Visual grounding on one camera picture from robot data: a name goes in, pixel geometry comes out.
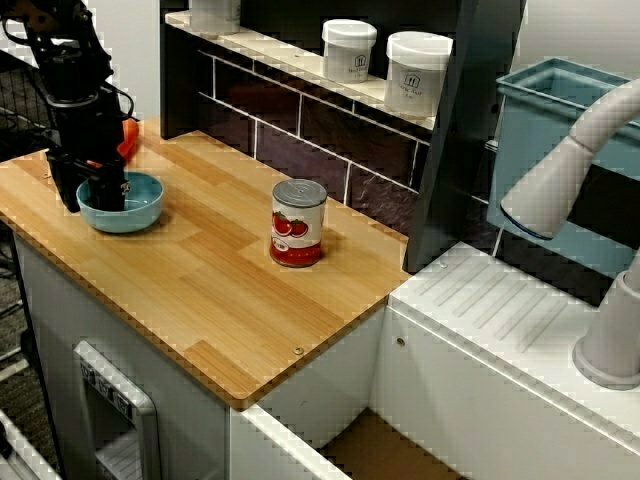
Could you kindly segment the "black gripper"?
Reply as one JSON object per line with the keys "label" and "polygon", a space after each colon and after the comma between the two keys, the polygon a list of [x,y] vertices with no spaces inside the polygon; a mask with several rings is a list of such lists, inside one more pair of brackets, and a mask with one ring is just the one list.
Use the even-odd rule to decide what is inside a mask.
{"label": "black gripper", "polygon": [[46,154],[51,177],[64,206],[80,211],[77,189],[83,168],[94,170],[88,178],[88,205],[102,211],[123,211],[129,181],[117,148],[124,140],[124,114],[116,92],[96,92],[64,101],[46,95],[53,114],[54,146]]}

